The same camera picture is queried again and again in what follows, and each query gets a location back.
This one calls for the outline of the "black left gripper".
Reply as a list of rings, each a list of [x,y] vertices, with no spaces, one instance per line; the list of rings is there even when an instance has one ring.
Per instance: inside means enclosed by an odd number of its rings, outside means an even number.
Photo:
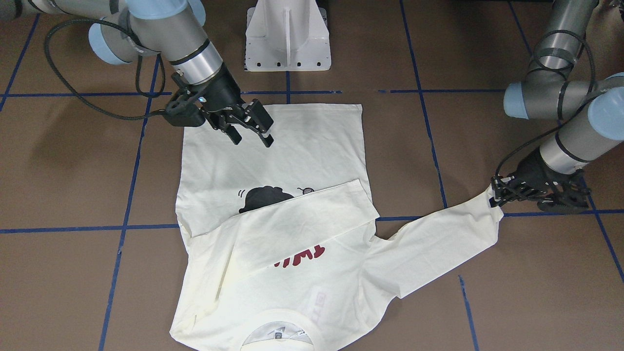
[[[591,190],[583,185],[584,172],[571,174],[553,171],[546,165],[538,149],[528,154],[514,173],[491,178],[492,207],[514,201],[535,202],[546,213],[580,214],[588,211]]]

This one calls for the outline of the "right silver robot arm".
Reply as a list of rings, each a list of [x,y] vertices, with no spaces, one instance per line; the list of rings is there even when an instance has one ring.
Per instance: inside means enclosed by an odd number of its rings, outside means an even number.
[[[199,0],[3,0],[1,20],[27,14],[70,14],[73,19],[51,29],[44,40],[45,58],[69,91],[88,107],[107,116],[129,120],[106,111],[78,93],[53,62],[51,40],[60,29],[78,23],[91,25],[88,33],[92,51],[104,62],[122,65],[135,62],[136,91],[156,98],[165,88],[163,78],[156,93],[140,88],[144,57],[156,56],[161,73],[169,62],[172,80],[178,86],[167,106],[146,113],[143,118],[162,116],[175,127],[200,127],[208,123],[234,143],[241,141],[239,125],[256,133],[266,147],[273,138],[270,114],[256,98],[245,102],[241,90],[214,43],[203,29],[205,9]]]

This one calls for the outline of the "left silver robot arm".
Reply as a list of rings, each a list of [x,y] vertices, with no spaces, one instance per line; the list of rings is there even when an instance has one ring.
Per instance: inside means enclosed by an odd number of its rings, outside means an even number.
[[[589,209],[584,167],[623,141],[623,74],[598,80],[586,29],[597,0],[555,0],[546,32],[521,82],[508,86],[506,115],[552,118],[562,124],[506,177],[495,171],[491,207],[530,201],[540,210]]]

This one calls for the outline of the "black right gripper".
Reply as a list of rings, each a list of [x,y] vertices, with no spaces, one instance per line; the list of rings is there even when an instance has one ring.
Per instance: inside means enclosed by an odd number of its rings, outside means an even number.
[[[240,144],[242,137],[230,123],[245,125],[265,147],[271,147],[274,138],[269,131],[274,120],[257,98],[244,109],[240,87],[227,66],[220,66],[212,78],[196,85],[188,83],[182,73],[173,73],[171,78],[179,89],[165,107],[163,117],[169,124],[199,127],[209,121],[217,129],[223,129],[234,145]]]

